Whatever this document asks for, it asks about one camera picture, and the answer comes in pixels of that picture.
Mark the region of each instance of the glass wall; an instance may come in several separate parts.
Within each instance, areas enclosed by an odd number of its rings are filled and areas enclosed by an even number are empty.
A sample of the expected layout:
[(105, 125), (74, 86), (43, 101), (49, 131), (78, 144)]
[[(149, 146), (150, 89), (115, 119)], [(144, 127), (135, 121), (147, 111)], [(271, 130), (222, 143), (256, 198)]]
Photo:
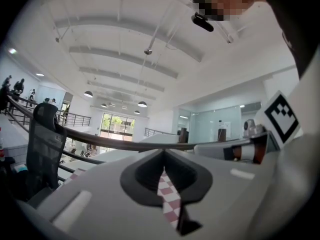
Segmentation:
[[(135, 119), (133, 118), (104, 113), (100, 128), (100, 137), (131, 142), (134, 127)], [(101, 147), (100, 153), (111, 150), (113, 150), (113, 148)]]
[(239, 106), (192, 113), (189, 143), (218, 141), (218, 130), (226, 129), (226, 140), (242, 138), (241, 110)]

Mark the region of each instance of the ceiling light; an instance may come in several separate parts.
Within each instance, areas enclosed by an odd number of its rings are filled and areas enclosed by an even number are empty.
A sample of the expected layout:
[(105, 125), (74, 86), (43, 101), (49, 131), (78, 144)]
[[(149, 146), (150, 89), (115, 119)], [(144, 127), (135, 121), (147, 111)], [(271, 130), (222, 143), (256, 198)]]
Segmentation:
[(17, 50), (16, 50), (16, 49), (11, 48), (11, 49), (9, 49), (9, 53), (11, 53), (11, 54), (16, 54), (16, 53), (17, 53)]
[(92, 97), (94, 96), (94, 95), (92, 94), (92, 92), (89, 91), (89, 90), (87, 90), (83, 95), (84, 95), (84, 96), (87, 96), (87, 97), (89, 97), (89, 98), (92, 98)]
[(145, 103), (144, 101), (140, 101), (138, 103), (138, 106), (141, 107), (141, 108), (146, 108), (147, 107), (147, 103)]

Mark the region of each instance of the metal railing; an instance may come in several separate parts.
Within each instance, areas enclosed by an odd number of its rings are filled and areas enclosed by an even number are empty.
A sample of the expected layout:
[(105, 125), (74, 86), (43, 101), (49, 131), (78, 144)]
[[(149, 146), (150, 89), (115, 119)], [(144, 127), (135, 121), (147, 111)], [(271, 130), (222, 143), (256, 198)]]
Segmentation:
[(156, 134), (176, 135), (176, 134), (173, 134), (173, 133), (164, 132), (164, 131), (160, 131), (160, 130), (153, 130), (153, 129), (149, 129), (149, 128), (145, 128), (145, 130), (144, 130), (144, 136), (146, 136), (146, 137), (151, 137), (151, 136), (156, 135)]
[[(13, 107), (16, 108), (16, 110), (18, 110), (20, 113), (22, 113), (23, 116), (26, 119), (28, 119), (29, 122), (30, 122), (30, 120), (33, 120), (33, 113), (29, 108), (22, 106), (21, 104), (19, 104), (15, 100), (13, 100), (12, 97), (10, 97), (10, 96), (8, 96), (8, 101)], [(24, 125), (18, 119), (16, 119), (16, 117), (9, 111), (8, 108), (6, 108), (5, 113), (8, 114), (10, 117), (12, 117), (12, 120), (15, 121), (26, 132), (29, 132), (29, 129), (25, 128)], [(163, 144), (163, 143), (132, 142), (132, 141), (117, 140), (117, 139), (104, 138), (104, 137), (100, 137), (100, 136), (96, 136), (96, 135), (91, 135), (88, 133), (79, 132), (77, 130), (73, 130), (73, 129), (64, 127), (63, 125), (58, 125), (58, 127), (65, 128), (65, 130), (67, 132), (67, 137), (71, 138), (75, 141), (79, 141), (79, 142), (83, 142), (83, 143), (87, 143), (87, 144), (91, 144), (91, 145), (95, 145), (95, 146), (99, 146), (99, 147), (118, 149), (118, 150), (144, 152), (144, 151), (157, 150), (157, 149), (176, 149), (176, 150), (187, 151), (187, 150), (193, 150), (194, 147), (197, 145), (197, 143), (193, 143), (193, 144), (189, 144), (189, 143), (168, 144), (168, 143), (166, 143), (166, 144)], [(71, 157), (71, 158), (74, 158), (74, 159), (77, 159), (77, 160), (80, 160), (83, 162), (95, 164), (95, 165), (99, 165), (99, 164), (104, 163), (104, 161), (99, 161), (96, 159), (80, 156), (80, 155), (77, 155), (74, 153), (70, 153), (66, 150), (64, 150), (62, 153)], [(64, 166), (63, 164), (59, 164), (59, 168), (62, 170), (65, 170), (69, 173), (74, 172), (73, 169), (70, 169), (70, 168)], [(59, 177), (58, 179), (60, 181), (65, 180), (64, 178), (61, 178), (61, 177)]]
[[(10, 97), (12, 97), (16, 102), (19, 101), (19, 104), (23, 107), (25, 107), (27, 110), (29, 110), (31, 113), (33, 113), (35, 107), (38, 105), (36, 102), (32, 102), (30, 100), (18, 97), (16, 95), (13, 95), (11, 93), (8, 93)], [(29, 125), (30, 118), (23, 114), (23, 112), (19, 111), (16, 107), (12, 105), (12, 103), (8, 103), (7, 107), (8, 111), (11, 112), (11, 114), (18, 118), (19, 122), (22, 123), (22, 125)], [(56, 122), (58, 125), (61, 126), (90, 126), (91, 117), (84, 116), (80, 114), (74, 114), (69, 113), (68, 111), (64, 110), (58, 110), (56, 112)]]

